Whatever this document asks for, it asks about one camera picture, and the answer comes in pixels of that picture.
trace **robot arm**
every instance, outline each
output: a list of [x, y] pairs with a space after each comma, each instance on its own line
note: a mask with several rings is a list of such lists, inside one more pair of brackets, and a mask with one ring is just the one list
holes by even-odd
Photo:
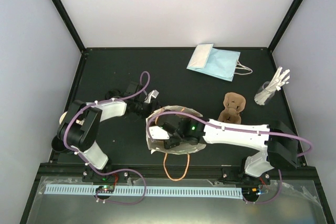
[[[65, 130], [73, 116], [83, 108], [86, 103], [75, 101], [62, 120], [57, 136], [63, 141]], [[122, 116], [125, 114], [127, 104], [123, 101], [112, 101], [104, 104], [97, 104], [90, 107], [85, 114], [74, 123], [69, 131], [67, 143], [78, 150], [85, 159], [96, 169], [102, 170], [107, 161], [107, 155], [101, 150], [96, 142], [100, 122]]]
[[268, 134], [253, 132], [283, 132], [293, 134], [283, 123], [272, 122], [270, 125], [237, 125], [207, 120], [213, 127], [204, 125], [191, 118], [180, 117], [175, 114], [162, 114], [156, 120], [156, 125], [149, 127], [152, 137], [163, 141], [165, 149], [171, 149], [180, 143], [198, 144], [233, 144], [258, 151], [243, 161], [244, 174], [260, 177], [263, 173], [273, 169], [295, 169], [298, 141]]

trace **purple cable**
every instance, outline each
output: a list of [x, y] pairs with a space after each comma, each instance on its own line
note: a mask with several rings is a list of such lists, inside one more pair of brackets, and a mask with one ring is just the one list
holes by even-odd
[[[141, 75], [140, 75], [140, 83], [142, 82], [142, 77], [143, 77], [144, 74], [147, 74], [148, 79], [147, 79], [147, 83], [146, 83], [146, 85], [145, 85], [141, 90], [139, 90], [137, 93], [135, 93], [135, 94], [133, 94], [133, 95], [130, 95], [130, 96], [128, 96], [128, 97], [123, 97], [123, 98], [115, 99], [114, 101], [123, 101], [123, 100], [127, 100], [127, 99], [130, 99], [130, 98], [132, 98], [132, 97], [135, 97], [135, 96], [137, 96], [138, 94], [141, 94], [143, 91], [145, 91], [145, 89], [146, 89], [146, 88], [148, 87], [148, 85], [149, 85], [149, 82], [150, 82], [150, 80], [151, 80], [151, 76], [150, 76], [150, 74], [149, 74], [147, 71], [143, 71], [143, 72], [141, 73]], [[98, 102], [98, 104], [104, 104], [104, 103], [107, 103], [107, 102], [111, 102], [111, 100], [110, 100], [110, 99], [109, 99], [109, 100], [103, 100], [103, 101]], [[63, 137], [63, 143], [64, 143], [64, 146], [65, 146], [67, 149], [72, 150], [72, 151], [74, 151], [74, 152], [78, 152], [78, 149], [70, 147], [70, 146], [68, 145], [68, 143], [67, 143], [67, 137], [68, 137], [69, 130], [70, 130], [70, 128], [72, 127], [72, 125], [75, 123], [76, 119], [77, 119], [80, 115], [82, 115], [83, 112], [84, 112], [85, 110], [87, 110], [88, 108], [90, 108], [90, 107], [92, 107], [92, 106], [94, 106], [94, 105], [96, 105], [96, 103], [90, 103], [90, 104], [86, 105], [85, 107], [83, 107], [82, 109], [80, 109], [80, 110], [76, 113], [76, 115], [70, 120], [69, 125], [67, 126], [67, 128], [66, 128], [66, 130], [65, 130], [65, 133], [64, 133], [64, 137]], [[85, 163], [89, 163], [83, 155], [79, 154], [79, 156], [81, 157], [81, 159], [82, 159]], [[139, 172], [137, 172], [137, 171], [135, 171], [135, 170], [132, 170], [132, 169], [119, 169], [119, 170], [114, 170], [114, 171], [109, 172], [109, 173], [101, 173], [101, 172], [99, 172], [98, 170], [96, 170], [96, 168], [95, 168], [93, 165], [91, 165], [91, 164], [89, 164], [89, 165], [90, 165], [90, 167], [91, 167], [91, 169], [92, 169], [93, 171], [95, 171], [97, 174], [102, 175], [102, 176], [111, 175], [111, 174], [118, 173], [118, 172], [134, 172], [134, 173], [138, 174], [138, 175], [140, 176], [140, 178], [143, 180], [144, 191], [143, 191], [143, 195], [141, 196], [141, 198], [140, 198], [139, 200], [137, 200], [137, 201], [135, 201], [135, 202], [131, 202], [131, 203], [127, 203], [127, 202], [119, 202], [119, 201], [114, 201], [114, 200], [106, 200], [107, 202], [111, 202], [111, 203], [115, 203], [115, 204], [120, 204], [120, 205], [135, 205], [135, 204], [139, 203], [140, 201], [142, 201], [143, 198], [145, 197], [145, 194], [146, 194], [146, 181], [145, 181], [144, 177], [143, 177]]]
[[281, 171], [278, 170], [279, 172], [279, 180], [280, 180], [280, 184], [279, 184], [279, 189], [277, 191], [277, 194], [274, 195], [273, 198], [269, 199], [269, 200], [266, 200], [266, 201], [263, 201], [263, 202], [251, 202], [251, 201], [247, 201], [245, 199], [245, 197], [243, 196], [243, 200], [246, 202], [246, 203], [252, 203], [252, 204], [255, 204], [255, 205], [263, 205], [263, 204], [267, 204], [267, 203], [270, 203], [272, 201], [274, 201], [281, 193], [281, 190], [282, 190], [282, 175], [281, 175]]
[[[146, 132], [149, 136], [149, 138], [151, 139], [151, 141], [153, 142], [154, 139], [153, 137], [151, 136], [150, 132], [149, 132], [149, 126], [151, 125], [151, 123], [154, 121], [154, 119], [156, 119], [157, 117], [159, 117], [160, 115], [172, 115], [172, 114], [177, 114], [177, 115], [185, 115], [185, 116], [188, 116], [192, 119], [195, 119], [205, 125], [208, 125], [208, 126], [211, 126], [211, 127], [214, 127], [216, 129], [221, 129], [222, 127], [218, 126], [218, 125], [214, 125], [214, 124], [211, 124], [211, 123], [208, 123], [208, 122], [205, 122], [204, 120], [194, 116], [194, 115], [190, 115], [188, 113], [185, 113], [185, 112], [179, 112], [179, 111], [167, 111], [167, 112], [161, 112], [161, 113], [158, 113], [156, 115], [153, 115], [149, 120], [148, 120], [148, 123], [146, 125]], [[302, 137], [299, 137], [299, 136], [295, 136], [295, 135], [291, 135], [291, 134], [286, 134], [286, 133], [279, 133], [279, 132], [268, 132], [268, 131], [252, 131], [252, 130], [243, 130], [243, 129], [236, 129], [236, 128], [230, 128], [230, 127], [225, 127], [225, 130], [228, 130], [228, 131], [237, 131], [237, 132], [244, 132], [244, 133], [253, 133], [253, 134], [264, 134], [264, 135], [272, 135], [272, 136], [283, 136], [283, 137], [288, 137], [288, 138], [294, 138], [294, 139], [297, 139], [299, 141], [302, 141], [302, 142], [305, 142], [307, 144], [309, 144], [309, 148], [308, 150], [306, 150], [305, 152], [302, 152], [302, 153], [299, 153], [297, 156], [300, 157], [300, 156], [303, 156], [305, 154], [308, 154], [310, 153], [312, 150], [313, 150], [313, 144], [308, 141], [307, 139], [304, 139]]]

